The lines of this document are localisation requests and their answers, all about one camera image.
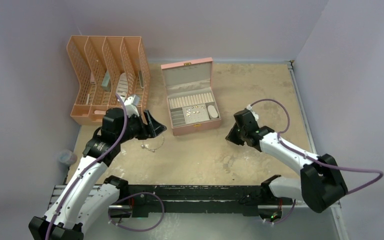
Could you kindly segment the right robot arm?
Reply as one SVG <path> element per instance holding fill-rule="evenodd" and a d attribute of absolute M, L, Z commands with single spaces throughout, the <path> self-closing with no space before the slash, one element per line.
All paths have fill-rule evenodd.
<path fill-rule="evenodd" d="M 279 198 L 303 201 L 321 213 L 348 194 L 349 190 L 335 158 L 305 151 L 281 138 L 268 126 L 260 127 L 253 111 L 243 109 L 234 115 L 235 123 L 226 140 L 248 145 L 268 154 L 296 172 L 300 179 L 273 176 L 262 183 L 260 196 L 268 204 Z"/>

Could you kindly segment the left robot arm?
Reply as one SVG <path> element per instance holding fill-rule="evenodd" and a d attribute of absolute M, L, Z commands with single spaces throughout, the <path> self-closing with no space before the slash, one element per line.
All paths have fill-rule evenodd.
<path fill-rule="evenodd" d="M 131 193 L 128 181 L 110 176 L 94 196 L 89 196 L 97 180 L 120 153 L 122 143 L 156 138 L 166 131 L 166 126 L 157 122 L 148 110 L 143 113 L 146 122 L 140 114 L 127 115 L 122 108 L 106 111 L 102 126 L 87 142 L 77 170 L 62 194 L 44 216 L 31 219 L 28 228 L 35 240 L 82 240 L 101 211 L 147 194 L 145 191 Z"/>

